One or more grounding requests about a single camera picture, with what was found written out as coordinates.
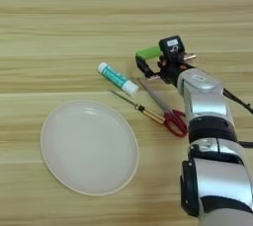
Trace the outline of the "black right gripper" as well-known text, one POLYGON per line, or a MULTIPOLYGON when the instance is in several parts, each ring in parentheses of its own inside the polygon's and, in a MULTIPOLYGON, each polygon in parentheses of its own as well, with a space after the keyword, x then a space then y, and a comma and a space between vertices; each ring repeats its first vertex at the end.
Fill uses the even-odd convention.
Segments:
POLYGON ((177 86, 180 74, 188 69, 193 68, 193 65, 191 65, 190 62, 196 57, 197 55, 195 53, 173 54, 168 57, 160 55, 157 62, 160 71, 156 73, 153 73, 142 57, 137 55, 135 57, 135 62, 138 69, 146 78, 159 77, 166 84, 177 86))

